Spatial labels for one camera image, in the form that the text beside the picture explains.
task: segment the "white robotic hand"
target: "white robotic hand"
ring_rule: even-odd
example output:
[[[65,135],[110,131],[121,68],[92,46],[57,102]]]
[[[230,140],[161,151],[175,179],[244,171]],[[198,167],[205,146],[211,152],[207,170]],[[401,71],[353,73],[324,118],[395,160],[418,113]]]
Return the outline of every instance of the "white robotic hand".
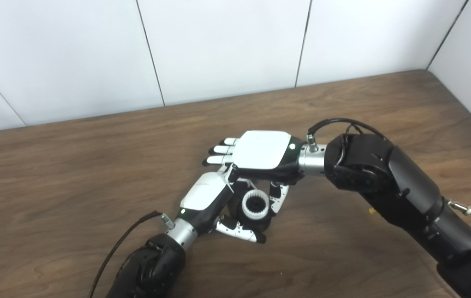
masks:
[[[287,196],[288,185],[271,184],[270,196],[252,181],[239,177],[232,163],[217,172],[203,174],[180,202],[167,235],[186,250],[194,240],[213,230],[243,240],[264,243],[262,234]],[[230,215],[223,215],[228,206]]]
[[[235,164],[242,178],[294,185],[305,175],[323,175],[325,148],[317,145],[311,151],[307,142],[287,132],[249,130],[211,148],[203,165]]]

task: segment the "robotic hand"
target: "robotic hand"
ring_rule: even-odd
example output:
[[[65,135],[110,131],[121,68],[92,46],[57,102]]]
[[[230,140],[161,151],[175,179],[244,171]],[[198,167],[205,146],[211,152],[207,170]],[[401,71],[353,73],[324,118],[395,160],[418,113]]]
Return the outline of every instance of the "robotic hand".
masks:
[[[203,174],[181,200],[175,222],[165,214],[154,214],[160,215],[167,224],[167,231],[150,238],[129,255],[118,271],[107,298],[165,297],[177,275],[184,269],[186,250],[199,236],[213,230],[264,243],[266,237],[262,232],[281,208],[287,187],[273,184],[271,195],[273,197],[269,198],[256,189],[252,181],[241,178],[233,163],[221,166],[217,172]],[[230,214],[233,217],[221,214],[227,205],[231,205]],[[100,269],[89,298],[102,271]]]
[[[317,144],[315,132],[337,122],[349,123],[346,132],[327,145]],[[351,128],[358,134],[350,134]],[[253,130],[227,138],[210,154],[205,166],[235,164],[241,178],[294,185],[305,175],[317,175],[339,189],[358,192],[438,262],[438,273],[455,292],[471,298],[471,227],[452,210],[471,215],[471,207],[445,199],[402,149],[373,127],[352,119],[326,119],[309,128],[307,142],[286,132]]]

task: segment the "wooden table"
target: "wooden table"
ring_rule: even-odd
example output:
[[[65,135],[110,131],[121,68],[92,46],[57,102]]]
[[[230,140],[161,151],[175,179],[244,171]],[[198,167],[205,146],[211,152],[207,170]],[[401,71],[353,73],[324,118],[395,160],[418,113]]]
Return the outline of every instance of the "wooden table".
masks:
[[[115,241],[141,215],[172,216],[206,171],[207,150],[246,130],[304,137],[328,117],[355,118],[399,144],[445,197],[471,205],[471,115],[422,70],[0,132],[0,298],[84,297]],[[328,142],[343,132],[318,133]],[[292,187],[265,245],[199,238],[172,297],[451,297],[434,261],[322,178]],[[107,266],[164,231],[135,230]]]

